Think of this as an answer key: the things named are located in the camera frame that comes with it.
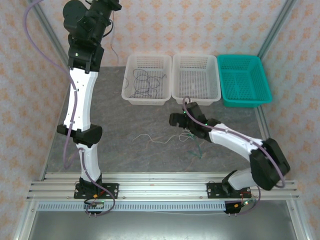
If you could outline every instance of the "wire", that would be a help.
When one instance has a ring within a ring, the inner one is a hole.
[[[149,72],[139,68],[134,69],[132,74],[134,76],[134,94],[132,94],[129,98],[136,98],[137,95],[141,95],[143,97],[156,99],[158,97],[157,88],[160,86],[160,80],[163,80],[164,77],[167,77],[166,74],[161,77],[151,76],[149,75]]]
[[[113,42],[115,39],[115,35],[116,35],[116,26],[115,26],[115,12],[112,11],[112,27],[114,28],[113,32],[112,32],[112,37],[111,37],[111,42],[110,42],[110,48],[112,49],[112,51],[114,52],[114,54],[116,55],[116,66],[119,67],[119,56],[117,54],[117,52],[114,50],[113,48]]]
[[[259,186],[256,186],[258,188],[258,199],[253,203],[252,207],[244,212],[239,212],[239,213],[235,213],[235,214],[229,214],[230,215],[234,215],[234,216],[238,216],[238,215],[244,215],[244,214],[248,214],[250,213],[253,209],[255,209],[260,201],[261,201],[261,189]],[[226,204],[231,204],[231,203],[238,203],[239,201],[225,201]]]
[[[154,140],[151,138],[151,136],[150,136],[149,134],[146,134],[146,133],[142,133],[142,134],[140,134],[139,136],[136,136],[136,137],[132,140],[132,142],[133,142],[134,140],[136,140],[137,138],[141,137],[141,136],[148,136],[148,137],[150,138],[151,142],[156,143],[156,144],[167,144],[173,137],[177,137],[177,136],[179,136],[179,141],[180,141],[180,142],[183,142],[183,143],[184,143],[185,141],[187,141],[188,139],[192,139],[192,138],[193,138],[193,134],[192,134],[190,131],[188,131],[188,130],[183,130],[183,133],[172,135],[172,136],[171,136],[167,141],[165,141],[165,142],[163,142],[163,141],[154,141]]]
[[[251,196],[257,198],[257,196],[253,195],[253,194],[252,194],[251,192],[249,192],[249,191],[242,191],[242,192],[241,192],[241,204],[243,203],[245,194],[250,194]]]
[[[195,141],[197,147],[198,147],[198,151],[199,151],[199,155],[194,153],[193,151],[188,151],[188,153],[190,153],[191,155],[195,156],[195,157],[198,157],[199,159],[202,159],[202,150],[201,150],[201,146],[200,144],[198,143],[197,139],[195,138],[195,136],[193,135],[192,136],[192,139]]]
[[[102,37],[102,38],[104,38],[104,37],[108,36],[108,35],[112,32],[112,30],[114,29],[114,22],[113,22],[111,19],[110,19],[109,21],[111,22],[112,27],[111,27],[110,31],[108,31],[105,35],[103,35],[103,37]]]
[[[70,140],[70,135],[71,135],[71,130],[72,130],[72,125],[73,125],[73,122],[74,122],[74,118],[75,118],[75,114],[76,114],[76,109],[77,109],[77,104],[78,104],[78,94],[77,94],[77,88],[76,88],[76,85],[75,85],[75,82],[74,80],[72,79],[72,77],[70,76],[70,73],[64,69],[63,67],[61,67],[60,65],[58,65],[57,63],[55,63],[53,60],[51,60],[50,58],[48,58],[39,48],[38,46],[35,44],[35,42],[32,40],[30,34],[29,34],[29,31],[28,31],[28,27],[27,27],[27,17],[28,17],[28,14],[30,12],[30,10],[37,4],[41,3],[43,0],[36,0],[32,3],[29,4],[29,6],[25,9],[24,11],[24,14],[23,14],[23,22],[22,22],[22,25],[23,25],[23,30],[24,30],[24,33],[27,37],[27,39],[29,40],[29,42],[31,43],[31,45],[33,46],[33,48],[44,58],[46,59],[49,63],[51,63],[52,65],[54,65],[56,68],[58,68],[59,70],[61,70],[63,73],[65,73],[68,78],[69,78],[69,81],[70,81],[70,84],[73,88],[73,92],[74,92],[74,105],[73,105],[73,110],[72,110],[72,114],[71,114],[71,119],[70,119],[70,125],[69,125],[69,129],[68,129],[68,132],[67,132],[67,136],[66,136],[66,141],[65,141],[65,144],[64,144],[64,148],[63,148],[63,166],[65,169],[68,169],[71,164],[73,163],[74,161],[74,156],[75,156],[75,153],[78,153],[79,151],[82,152],[82,166],[83,166],[83,169],[85,171],[85,174],[86,176],[88,177],[88,179],[94,184],[96,185],[98,188],[104,190],[105,192],[107,192],[113,199],[113,206],[107,210],[107,211],[104,211],[100,214],[97,214],[96,216],[101,216],[101,215],[104,215],[104,214],[107,214],[109,213],[116,205],[116,200],[115,200],[115,197],[113,196],[113,194],[108,191],[107,189],[105,189],[103,186],[100,186],[99,184],[97,184],[91,177],[90,175],[88,174],[87,172],[87,169],[86,169],[86,166],[85,166],[85,150],[81,147],[81,148],[78,148],[77,151],[72,155],[72,158],[70,160],[70,163],[67,164],[67,160],[66,160],[66,152],[67,152],[67,146],[68,146],[68,143],[69,143],[69,140]]]
[[[88,170],[86,168],[86,165],[85,165],[85,151],[84,149],[81,150],[81,154],[82,154],[82,158],[81,158],[81,162],[82,162],[82,166],[83,166],[83,170],[84,170],[84,173],[85,175],[88,177],[88,179],[95,185],[97,186],[98,188],[100,188],[101,190],[105,191],[107,194],[110,195],[110,197],[112,198],[112,201],[113,201],[113,204],[112,206],[107,210],[107,211],[103,211],[101,213],[98,213],[98,214],[94,214],[95,217],[98,217],[98,216],[102,216],[102,215],[105,215],[105,214],[108,214],[111,212],[112,209],[114,209],[115,205],[116,205],[116,199],[115,199],[115,196],[109,191],[107,190],[106,188],[104,188],[103,186],[99,185],[98,183],[96,183],[92,178],[91,176],[89,175],[88,173]],[[85,213],[87,215],[89,215],[89,217],[91,216],[91,213],[88,211],[88,208],[90,207],[90,205],[86,208],[85,210]]]
[[[203,124],[202,122],[196,120],[187,110],[187,107],[186,107],[186,99],[189,99],[189,103],[191,101],[190,97],[189,96],[185,96],[182,100],[182,106],[183,106],[183,109],[185,111],[185,113],[188,115],[188,117],[194,121],[196,124],[199,124],[200,126],[203,126],[203,127],[206,127],[208,129],[213,129],[213,130],[217,130],[217,131],[221,131],[221,132],[226,132],[225,129],[223,128],[220,128],[220,127],[215,127],[215,126],[209,126],[209,125],[205,125]],[[281,179],[281,182],[282,182],[282,185],[275,185],[277,188],[284,188],[286,186],[286,182],[285,182],[285,178],[283,176],[283,174],[281,173],[278,165],[276,164],[275,160],[270,156],[270,154],[262,147],[260,146],[258,143],[256,143],[255,141],[252,141],[252,139],[250,138],[247,138],[246,136],[243,136],[242,134],[239,134],[238,132],[235,132],[235,131],[232,131],[232,130],[227,130],[227,133],[228,134],[232,134],[232,135],[235,135],[245,141],[247,141],[248,143],[250,144],[253,144],[255,145],[257,148],[259,148],[263,153],[264,155],[270,160],[270,162],[272,163],[272,165],[274,166],[276,172],[278,173],[280,179]]]
[[[90,197],[90,198],[87,198],[86,200],[84,200],[84,204],[91,205],[92,202],[88,202],[88,201],[90,201],[90,200],[92,200],[92,199],[93,199],[93,200],[98,199],[98,198],[100,198],[104,193],[105,193],[105,191],[102,191],[102,192],[100,192],[100,194],[99,194],[98,196],[96,196],[96,197],[92,196],[92,197]]]

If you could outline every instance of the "green wire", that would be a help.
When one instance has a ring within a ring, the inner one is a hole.
[[[193,134],[190,134],[189,136],[195,141],[195,143],[196,143],[196,145],[198,147],[198,150],[199,150],[199,154],[197,154],[197,153],[195,153],[193,151],[188,151],[188,153],[193,155],[193,156],[195,156],[195,157],[198,157],[199,159],[202,159],[202,150],[201,150],[201,147],[200,147],[198,141],[196,140],[196,138],[194,137]]]

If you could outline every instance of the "metal extrusion bar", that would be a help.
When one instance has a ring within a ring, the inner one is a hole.
[[[207,183],[219,183],[227,173],[108,173],[102,180],[119,183],[117,201],[208,201]],[[31,184],[29,201],[77,201],[73,198],[78,174],[47,173],[44,181]],[[252,187],[258,195],[257,187]],[[287,180],[284,189],[261,191],[262,200],[299,199],[295,181]],[[219,198],[215,201],[227,201]]]
[[[262,44],[262,46],[260,48],[258,55],[257,55],[261,60],[266,56],[266,53],[268,52],[270,46],[272,45],[273,41],[275,40],[281,27],[285,23],[287,17],[291,13],[291,9],[293,8],[293,6],[295,5],[296,2],[297,2],[297,0],[287,0],[285,2],[279,16],[275,20],[268,36],[266,37],[264,43]]]
[[[259,129],[261,132],[262,139],[268,139],[271,137],[269,128],[268,128],[268,123],[266,120],[266,116],[263,110],[262,106],[258,106],[254,109],[255,116],[259,125]]]
[[[28,4],[32,3],[34,0],[27,0]],[[42,10],[41,6],[39,4],[35,5],[33,7],[35,15],[38,17],[45,33],[49,37],[50,41],[52,42],[56,52],[60,56],[61,60],[63,61],[63,64],[65,66],[68,66],[68,56],[62,47],[57,35],[55,34],[51,24],[49,23],[44,11]]]
[[[32,225],[34,224],[34,220],[36,217],[38,204],[39,204],[38,201],[25,203],[24,211],[22,213],[21,219],[18,223],[17,229],[13,237],[14,240],[29,239]]]
[[[313,240],[308,221],[306,219],[303,203],[301,201],[287,200],[288,211],[298,240]]]
[[[97,206],[87,206],[79,201],[40,201],[39,212],[83,212],[87,207],[90,211],[108,210],[112,202],[96,201]],[[224,201],[120,201],[112,209],[113,212],[207,212],[225,211]]]

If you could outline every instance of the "black mounting plate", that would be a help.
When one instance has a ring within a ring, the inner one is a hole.
[[[208,199],[241,199],[242,193],[244,193],[243,198],[249,199],[251,198],[251,193],[249,194],[247,192],[251,192],[251,190],[248,191],[248,188],[242,188],[240,190],[234,190],[228,194],[223,190],[221,182],[208,182],[206,184]]]
[[[102,183],[102,187],[104,187],[105,189],[109,190],[115,199],[118,198],[118,193],[119,193],[119,184],[118,183]],[[92,191],[82,191],[80,188],[80,183],[77,183],[75,185],[75,190],[74,190],[74,195],[73,197],[75,199],[93,199],[93,195],[95,195],[95,192]],[[112,199],[112,197],[104,192],[99,199]]]

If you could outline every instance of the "white plastic basket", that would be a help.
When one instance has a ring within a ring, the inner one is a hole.
[[[128,57],[121,96],[133,105],[164,105],[171,98],[172,58],[164,54]]]
[[[198,105],[208,106],[221,98],[217,58],[208,54],[173,56],[172,97],[182,104],[189,96]]]

